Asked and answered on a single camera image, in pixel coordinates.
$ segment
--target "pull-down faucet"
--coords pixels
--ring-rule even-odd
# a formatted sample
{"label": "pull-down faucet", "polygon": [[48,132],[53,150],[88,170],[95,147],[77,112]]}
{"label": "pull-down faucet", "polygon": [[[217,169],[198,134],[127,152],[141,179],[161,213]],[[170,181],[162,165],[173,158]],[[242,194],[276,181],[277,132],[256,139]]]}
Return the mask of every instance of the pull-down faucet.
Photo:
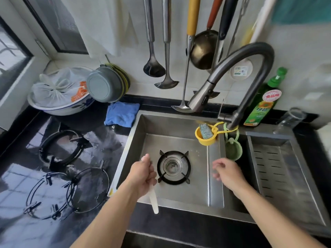
{"label": "pull-down faucet", "polygon": [[182,110],[181,112],[201,112],[204,106],[208,103],[209,96],[212,94],[213,89],[215,88],[217,82],[222,78],[222,76],[237,62],[249,56],[258,54],[263,56],[262,65],[246,95],[241,101],[238,109],[234,111],[232,115],[227,115],[220,112],[217,117],[218,121],[224,121],[228,123],[227,128],[229,130],[234,129],[239,124],[245,109],[250,105],[256,92],[258,91],[258,88],[261,86],[271,70],[275,53],[271,45],[267,43],[258,42],[245,45],[225,58],[210,74],[199,91],[196,92],[196,94],[193,95],[193,97],[190,99],[187,104],[190,109],[186,109],[185,111]]}

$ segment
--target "forearm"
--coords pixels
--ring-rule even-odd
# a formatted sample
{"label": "forearm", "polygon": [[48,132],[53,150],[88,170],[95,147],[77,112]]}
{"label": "forearm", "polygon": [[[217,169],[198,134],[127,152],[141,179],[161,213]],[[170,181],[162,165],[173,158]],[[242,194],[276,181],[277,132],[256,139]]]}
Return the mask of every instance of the forearm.
{"label": "forearm", "polygon": [[137,200],[137,191],[124,181],[71,248],[121,247]]}
{"label": "forearm", "polygon": [[247,187],[237,194],[272,247],[324,247],[292,223],[254,188]]}

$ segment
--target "kitchen sink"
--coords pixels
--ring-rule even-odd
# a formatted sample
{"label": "kitchen sink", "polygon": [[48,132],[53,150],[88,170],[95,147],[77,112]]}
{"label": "kitchen sink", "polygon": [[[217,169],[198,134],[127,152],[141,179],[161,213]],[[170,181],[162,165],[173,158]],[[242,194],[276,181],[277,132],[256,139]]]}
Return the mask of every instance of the kitchen sink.
{"label": "kitchen sink", "polygon": [[[126,179],[131,165],[149,153],[155,170],[158,162],[161,167],[157,176],[161,178],[154,187],[159,206],[254,223],[233,192],[213,179],[212,162],[226,157],[225,140],[224,135],[219,134],[213,145],[201,145],[195,130],[203,122],[216,123],[212,118],[139,111],[109,196]],[[274,133],[274,130],[274,125],[266,124],[239,127],[238,141],[243,154],[237,164],[248,183],[286,216],[311,234],[331,237],[329,215],[293,131],[284,128]],[[235,137],[235,132],[229,133],[231,136]],[[169,151],[181,154],[167,156]],[[186,158],[191,167],[189,173],[185,169]],[[162,180],[164,174],[183,182],[168,184]],[[138,201],[150,204],[148,196]]]}

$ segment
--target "orange handle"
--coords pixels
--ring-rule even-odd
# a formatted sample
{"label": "orange handle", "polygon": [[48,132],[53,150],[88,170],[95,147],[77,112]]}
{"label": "orange handle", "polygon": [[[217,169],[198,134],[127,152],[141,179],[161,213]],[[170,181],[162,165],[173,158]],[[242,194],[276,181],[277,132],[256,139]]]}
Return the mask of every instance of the orange handle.
{"label": "orange handle", "polygon": [[197,31],[200,0],[189,0],[187,16],[187,34],[194,36]]}
{"label": "orange handle", "polygon": [[214,25],[217,13],[219,11],[219,8],[222,5],[223,0],[214,0],[212,5],[212,10],[210,11],[210,15],[207,22],[207,30],[211,29]]}

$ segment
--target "dish soap bottle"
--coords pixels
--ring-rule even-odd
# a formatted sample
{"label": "dish soap bottle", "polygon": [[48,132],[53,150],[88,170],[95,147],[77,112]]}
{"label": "dish soap bottle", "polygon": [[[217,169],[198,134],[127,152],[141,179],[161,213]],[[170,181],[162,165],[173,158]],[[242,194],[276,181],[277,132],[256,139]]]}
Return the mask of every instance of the dish soap bottle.
{"label": "dish soap bottle", "polygon": [[250,114],[246,118],[244,125],[259,125],[261,120],[276,105],[277,100],[282,95],[282,92],[276,88],[284,80],[286,73],[287,69],[280,67],[277,70],[277,76],[272,77],[267,83],[261,85],[252,103],[246,110]]}

